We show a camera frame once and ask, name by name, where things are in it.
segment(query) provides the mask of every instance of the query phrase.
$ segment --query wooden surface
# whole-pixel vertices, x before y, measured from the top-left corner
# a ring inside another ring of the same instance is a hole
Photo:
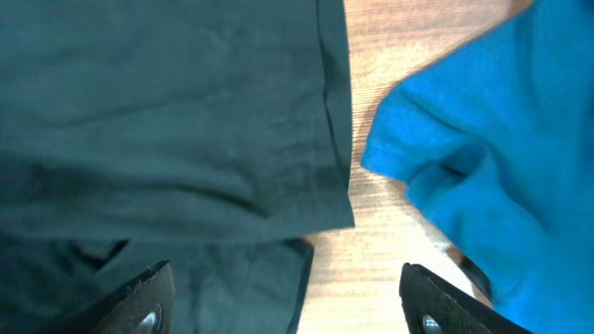
[[[526,1],[345,0],[351,52],[354,156],[349,194],[356,229],[311,238],[316,258],[300,334],[408,333],[398,296],[403,263],[457,287],[471,284],[449,242],[402,196],[404,187],[360,167],[375,108],[389,89],[510,17]]]

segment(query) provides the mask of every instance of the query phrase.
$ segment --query blue towel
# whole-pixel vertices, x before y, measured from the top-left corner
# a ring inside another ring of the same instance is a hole
[[[594,315],[594,1],[537,1],[404,80],[363,166],[407,196],[536,333]]]

